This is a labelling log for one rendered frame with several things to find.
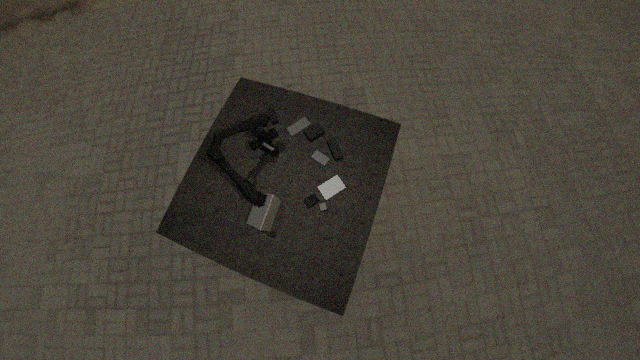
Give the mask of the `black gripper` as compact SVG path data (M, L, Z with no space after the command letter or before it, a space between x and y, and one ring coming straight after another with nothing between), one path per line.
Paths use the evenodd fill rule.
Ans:
M258 137L257 137L257 138L258 138L258 140L256 140L255 142L254 142L254 140L252 140L252 141L250 141L250 142L248 143L248 145L250 146L250 148L251 148L252 150L254 150L254 151L255 151L255 150L256 150L256 149L258 149L258 148L262 148L262 147L264 148L264 146L263 146L262 144L263 144L263 143L265 143L265 142L267 142L268 140L270 141L270 143L272 143L272 141L273 141L275 138L277 138L277 137L278 137L278 135L279 135L279 134L278 134L278 132L276 131L276 129L275 129L275 128L272 128L272 129L270 129L270 130L269 130L269 132L268 132L267 134L266 134L266 132L265 132L265 136L264 136L264 137L262 137L262 138L258 138Z

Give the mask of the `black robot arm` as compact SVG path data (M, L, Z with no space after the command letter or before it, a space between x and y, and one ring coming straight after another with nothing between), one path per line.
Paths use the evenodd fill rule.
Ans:
M216 133L213 136L211 147L207 150L208 158L214 163L218 164L227 174L228 176L237 184L239 190L243 194L245 201L251 201L251 203L258 205L259 207L265 206L265 202L268 195L265 195L261 192L256 192L254 185L251 184L250 181L244 181L242 177L236 172L236 170L226 161L223 153L220 150L222 139L234 135L238 132L249 131L253 129L251 132L252 136L256 136L256 138L262 138L265 136L265 130L263 127L266 127L269 122L270 116L268 114L259 114L258 119L247 119L244 122L240 123L238 126L227 129L223 132ZM255 124L257 124L255 126ZM257 138L257 139L258 139Z

